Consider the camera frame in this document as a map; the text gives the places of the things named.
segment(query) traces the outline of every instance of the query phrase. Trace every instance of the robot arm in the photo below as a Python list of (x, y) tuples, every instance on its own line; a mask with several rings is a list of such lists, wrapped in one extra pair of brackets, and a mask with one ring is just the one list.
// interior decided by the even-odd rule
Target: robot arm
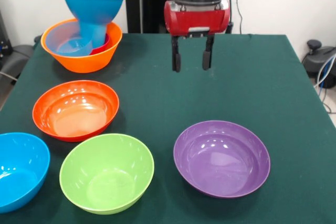
[(172, 36), (173, 71), (181, 69), (178, 38), (207, 37), (203, 69), (211, 67), (215, 33), (222, 33), (229, 23), (229, 5), (225, 0), (172, 0), (164, 6), (166, 28)]

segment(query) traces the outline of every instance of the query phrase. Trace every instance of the green tablecloth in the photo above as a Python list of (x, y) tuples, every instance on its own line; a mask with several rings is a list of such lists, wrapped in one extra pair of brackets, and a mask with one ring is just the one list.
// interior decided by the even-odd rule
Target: green tablecloth
[[(209, 71), (202, 69), (205, 39), (181, 40), (180, 73), (171, 70), (168, 35), (125, 34), (111, 63), (91, 74), (67, 71), (39, 45), (0, 112), (0, 133), (41, 137), (51, 152), (50, 168), (38, 195), (0, 215), (0, 223), (336, 223), (336, 130), (289, 41), (257, 35), (215, 40)], [(106, 132), (137, 137), (155, 160), (148, 190), (120, 214), (93, 215), (63, 196), (59, 169), (76, 144), (43, 134), (32, 121), (42, 93), (77, 79), (116, 90), (120, 110)], [(238, 123), (265, 143), (271, 173), (260, 190), (215, 199), (182, 179), (174, 142), (186, 127), (205, 120)]]

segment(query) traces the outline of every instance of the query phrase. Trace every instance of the orange bowl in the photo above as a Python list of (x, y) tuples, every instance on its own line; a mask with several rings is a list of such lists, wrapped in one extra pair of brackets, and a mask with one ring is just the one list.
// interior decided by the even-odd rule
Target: orange bowl
[(53, 87), (36, 101), (33, 121), (54, 138), (80, 142), (103, 132), (118, 109), (118, 95), (106, 84), (70, 81)]
[(46, 50), (49, 54), (51, 54), (59, 63), (61, 63), (66, 69), (69, 71), (75, 72), (75, 73), (90, 73), (95, 72), (103, 67), (105, 67), (110, 60), (112, 59), (112, 56), (122, 38), (122, 31), (120, 27), (111, 22), (107, 25), (107, 31), (106, 33), (110, 37), (109, 44), (107, 45), (107, 49), (103, 52), (100, 52), (98, 54), (94, 55), (88, 55), (88, 56), (79, 56), (79, 57), (68, 57), (68, 56), (62, 56), (58, 55), (54, 52), (52, 52), (47, 46), (46, 46), (46, 38), (50, 31), (52, 31), (54, 28), (67, 23), (76, 21), (76, 19), (69, 19), (62, 22), (59, 22), (51, 27), (49, 27), (42, 35), (41, 37), (41, 45), (44, 50)]

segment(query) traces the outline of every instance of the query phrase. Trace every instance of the purple bowl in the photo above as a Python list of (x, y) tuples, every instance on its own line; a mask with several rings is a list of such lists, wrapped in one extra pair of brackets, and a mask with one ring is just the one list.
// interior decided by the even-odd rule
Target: purple bowl
[(250, 194), (266, 181), (270, 158), (248, 129), (225, 121), (194, 124), (178, 136), (175, 165), (199, 191), (217, 198)]

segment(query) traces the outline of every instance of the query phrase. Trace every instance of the bowl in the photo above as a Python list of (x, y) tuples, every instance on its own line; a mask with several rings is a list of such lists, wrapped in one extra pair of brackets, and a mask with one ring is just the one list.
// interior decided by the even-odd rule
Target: bowl
[(67, 22), (50, 31), (46, 46), (55, 54), (86, 56), (92, 52), (92, 38), (80, 35), (77, 21)]
[(69, 19), (63, 22), (57, 23), (49, 27), (41, 37), (41, 45), (45, 51), (51, 54), (60, 64), (62, 64), (66, 69), (76, 73), (90, 73), (95, 72), (103, 67), (105, 67), (111, 60), (121, 38), (122, 31), (120, 27), (115, 23), (109, 23), (107, 25), (106, 33), (110, 37), (110, 42), (108, 43), (107, 49), (103, 52), (94, 55), (82, 56), (82, 57), (68, 57), (62, 56), (52, 52), (46, 46), (46, 37), (54, 28), (68, 22), (76, 21), (76, 19)]
[(153, 156), (142, 142), (123, 134), (105, 134), (86, 140), (69, 153), (59, 182), (76, 206), (110, 215), (137, 202), (153, 174)]
[(217, 198), (250, 194), (266, 181), (270, 157), (248, 129), (225, 121), (190, 126), (174, 145), (175, 165), (199, 191)]
[(79, 20), (83, 37), (92, 36), (92, 46), (104, 44), (106, 25), (117, 15), (123, 0), (65, 0)]
[(80, 142), (104, 131), (119, 108), (116, 92), (98, 81), (70, 81), (45, 92), (35, 103), (33, 121), (44, 133)]
[(50, 152), (27, 133), (0, 134), (0, 214), (27, 204), (40, 190), (49, 168)]
[(117, 15), (123, 0), (65, 0), (72, 14), (89, 24), (108, 24)]
[(91, 55), (98, 54), (100, 52), (104, 52), (106, 49), (108, 49), (108, 45), (110, 43), (110, 36), (108, 34), (105, 35), (105, 42), (101, 47), (93, 48)]

